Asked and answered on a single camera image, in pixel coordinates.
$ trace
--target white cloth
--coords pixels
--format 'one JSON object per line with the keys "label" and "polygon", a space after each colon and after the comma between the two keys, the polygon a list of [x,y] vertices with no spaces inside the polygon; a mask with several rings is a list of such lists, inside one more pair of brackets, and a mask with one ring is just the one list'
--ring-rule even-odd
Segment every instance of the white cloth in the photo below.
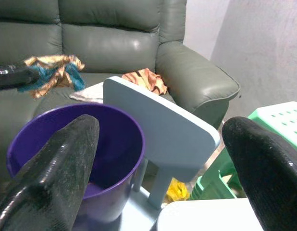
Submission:
{"label": "white cloth", "polygon": [[101,82],[84,90],[76,91],[70,94],[70,98],[78,101],[103,103],[103,84],[104,82]]}

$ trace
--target green plastic stool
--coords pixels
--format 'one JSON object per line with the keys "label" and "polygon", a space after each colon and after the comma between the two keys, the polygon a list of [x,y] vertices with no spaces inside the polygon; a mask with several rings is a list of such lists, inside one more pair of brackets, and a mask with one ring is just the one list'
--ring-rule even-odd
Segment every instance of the green plastic stool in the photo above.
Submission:
{"label": "green plastic stool", "polygon": [[[248,118],[281,135],[297,150],[297,102],[261,107]],[[226,183],[222,177],[228,175],[232,177]],[[224,148],[205,174],[198,178],[189,199],[237,198],[229,185],[241,188],[234,164]]]}

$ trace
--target sofa backrest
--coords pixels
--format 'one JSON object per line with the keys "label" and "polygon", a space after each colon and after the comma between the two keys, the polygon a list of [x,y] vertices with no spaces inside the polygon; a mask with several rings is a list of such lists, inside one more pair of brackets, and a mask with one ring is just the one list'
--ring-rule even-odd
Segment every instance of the sofa backrest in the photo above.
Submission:
{"label": "sofa backrest", "polygon": [[186,0],[0,0],[0,64],[75,54],[85,72],[155,70],[161,43],[183,41]]}

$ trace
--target yellow cloth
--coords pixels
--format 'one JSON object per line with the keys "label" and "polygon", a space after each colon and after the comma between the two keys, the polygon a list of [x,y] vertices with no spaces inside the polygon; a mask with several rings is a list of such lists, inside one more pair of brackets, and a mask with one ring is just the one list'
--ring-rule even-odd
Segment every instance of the yellow cloth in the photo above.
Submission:
{"label": "yellow cloth", "polygon": [[126,73],[122,78],[142,86],[155,94],[162,95],[167,93],[167,87],[163,83],[161,76],[151,72],[148,68]]}
{"label": "yellow cloth", "polygon": [[189,198],[189,192],[186,185],[177,179],[172,178],[166,198],[169,202],[187,200]]}

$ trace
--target blue cloth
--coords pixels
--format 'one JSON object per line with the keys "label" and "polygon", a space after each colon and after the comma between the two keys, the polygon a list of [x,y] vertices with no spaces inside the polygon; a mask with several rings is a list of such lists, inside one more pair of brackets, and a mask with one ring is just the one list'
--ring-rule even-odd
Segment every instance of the blue cloth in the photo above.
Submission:
{"label": "blue cloth", "polygon": [[[49,82],[50,78],[58,70],[58,68],[45,69],[45,68],[37,66],[37,65],[30,66],[30,68],[32,68],[34,70],[37,70],[40,77],[33,84],[29,84],[29,85],[26,85],[26,86],[23,86],[23,87],[19,87],[17,89],[19,92],[24,92],[24,91],[27,91],[27,90],[35,90],[35,89],[38,89],[38,88],[42,87],[45,83]],[[75,64],[69,63],[69,64],[65,65],[65,72],[67,72],[69,74],[70,79],[74,84],[74,90],[75,91],[83,90],[86,87],[86,84],[83,81],[83,79],[81,78]]]}

